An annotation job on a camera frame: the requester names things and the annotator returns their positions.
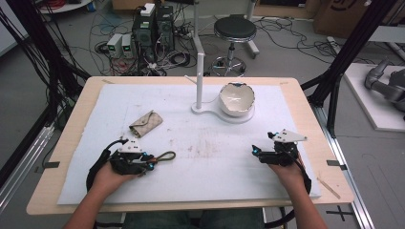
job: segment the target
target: metal stool legs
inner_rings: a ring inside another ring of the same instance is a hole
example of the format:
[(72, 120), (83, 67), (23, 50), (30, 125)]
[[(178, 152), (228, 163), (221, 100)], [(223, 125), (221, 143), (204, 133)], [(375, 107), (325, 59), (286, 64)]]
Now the metal stool legs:
[(246, 72), (246, 64), (242, 59), (233, 56), (234, 51), (235, 44), (232, 42), (230, 43), (228, 55), (218, 57), (212, 62), (212, 72), (216, 75), (222, 76), (235, 76), (231, 75), (232, 73), (235, 73), (236, 76), (244, 76)]

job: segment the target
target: desk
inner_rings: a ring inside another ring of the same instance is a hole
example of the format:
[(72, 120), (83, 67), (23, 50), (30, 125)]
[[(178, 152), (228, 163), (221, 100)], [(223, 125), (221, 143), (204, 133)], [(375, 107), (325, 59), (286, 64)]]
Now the desk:
[[(235, 81), (231, 77), (208, 77), (204, 84), (224, 85)], [(324, 134), (310, 108), (300, 85), (293, 78), (246, 77), (238, 78), (249, 85), (279, 85), (294, 119), (298, 133), (309, 139), (303, 142), (309, 155), (310, 164), (320, 181), (322, 197), (314, 199), (315, 204), (349, 203), (353, 201), (352, 191), (340, 167), (328, 166), (326, 160), (335, 160)], [(57, 205), (64, 184), (70, 160), (86, 126), (87, 120), (96, 104), (103, 85), (117, 84), (184, 84), (192, 83), (184, 77), (92, 77), (87, 81), (74, 111), (59, 139), (50, 161), (60, 161), (55, 169), (46, 169), (32, 195), (27, 207), (30, 215), (69, 214), (75, 205)], [(138, 203), (109, 204), (101, 212), (131, 212), (180, 209), (215, 209), (235, 207), (265, 207), (290, 205), (288, 200), (257, 199), (232, 201), (175, 202), (175, 203)]]

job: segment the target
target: wrist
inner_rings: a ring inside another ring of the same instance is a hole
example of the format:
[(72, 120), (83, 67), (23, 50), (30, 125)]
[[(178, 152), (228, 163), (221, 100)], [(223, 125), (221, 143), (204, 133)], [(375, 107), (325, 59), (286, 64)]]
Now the wrist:
[(96, 202), (104, 202), (104, 200), (109, 196), (109, 194), (99, 192), (97, 189), (90, 189), (90, 191), (87, 193), (87, 196), (91, 198), (93, 201)]

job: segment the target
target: computer tower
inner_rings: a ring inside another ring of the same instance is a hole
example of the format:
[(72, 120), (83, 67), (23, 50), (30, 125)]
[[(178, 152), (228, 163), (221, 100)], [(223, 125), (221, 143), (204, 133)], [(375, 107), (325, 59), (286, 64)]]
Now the computer tower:
[(166, 52), (175, 49), (173, 7), (161, 6), (157, 13), (160, 47)]
[(152, 63), (157, 61), (155, 47), (157, 45), (158, 30), (155, 16), (156, 10), (153, 10), (150, 16), (137, 15), (135, 18), (132, 33), (140, 61), (145, 59)]

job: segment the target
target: concrete floor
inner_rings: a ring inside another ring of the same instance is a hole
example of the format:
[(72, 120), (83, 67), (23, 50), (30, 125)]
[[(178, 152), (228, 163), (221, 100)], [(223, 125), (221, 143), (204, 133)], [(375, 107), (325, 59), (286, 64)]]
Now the concrete floor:
[[(60, 28), (72, 47), (75, 59), (91, 75), (101, 75), (102, 61), (105, 69), (108, 60), (86, 50), (94, 50), (94, 45), (100, 41), (107, 41), (108, 36), (99, 36), (98, 32), (108, 33), (108, 28), (97, 26), (99, 24), (113, 24), (121, 27), (116, 32), (130, 30), (132, 15), (130, 13), (115, 12), (111, 4), (106, 1), (100, 5), (96, 12), (87, 12), (78, 9), (57, 15)], [(212, 22), (214, 18), (202, 20), (201, 28), (207, 25), (202, 34), (202, 45), (206, 51), (204, 60), (205, 68), (212, 60), (227, 52), (228, 43), (212, 36)], [(326, 36), (313, 33), (310, 21), (294, 20), (292, 29), (302, 33), (307, 40), (305, 44), (312, 45), (315, 41), (326, 41)], [(237, 46), (235, 55), (242, 58), (247, 64), (246, 76), (258, 77), (294, 77), (300, 83), (307, 82), (323, 73), (332, 56), (323, 56), (316, 49), (302, 50), (314, 55), (321, 60), (304, 54), (297, 49), (286, 49), (280, 46), (296, 47), (301, 36), (294, 36), (290, 31), (270, 31), (269, 35), (264, 31), (258, 31), (254, 39), (260, 54), (252, 59), (247, 49)], [(403, 61), (387, 49), (383, 49), (381, 43), (369, 43), (359, 54), (377, 63), (384, 56), (389, 56), (396, 65), (402, 65)], [(168, 75), (194, 75), (195, 67), (185, 69), (176, 68), (167, 71)], [(39, 117), (46, 106), (45, 85), (39, 80), (33, 71), (31, 63), (25, 55), (14, 48), (0, 57), (0, 166), (3, 166), (7, 158), (15, 150), (19, 142), (27, 133), (34, 121)], [(34, 171), (40, 166), (45, 153), (51, 150), (60, 132), (56, 132), (50, 144), (44, 150), (40, 158), (35, 162), (28, 176), (24, 179), (14, 197), (0, 215), (1, 228), (60, 228), (68, 215), (33, 217), (27, 215), (25, 208), (32, 196), (36, 183), (41, 177)], [(353, 178), (357, 184), (366, 207), (373, 220), (375, 228), (404, 228), (405, 227), (405, 134), (380, 132), (373, 129), (372, 124), (359, 106), (351, 89), (345, 80), (342, 80), (339, 94), (339, 102), (336, 116), (336, 135), (340, 147), (348, 161)], [(339, 215), (336, 212), (346, 212), (347, 215)], [(358, 228), (355, 217), (351, 215), (349, 205), (323, 205), (318, 206), (323, 218), (330, 228)], [(278, 209), (269, 209), (267, 216), (278, 218)], [(119, 220), (120, 215), (102, 215), (102, 218)]]

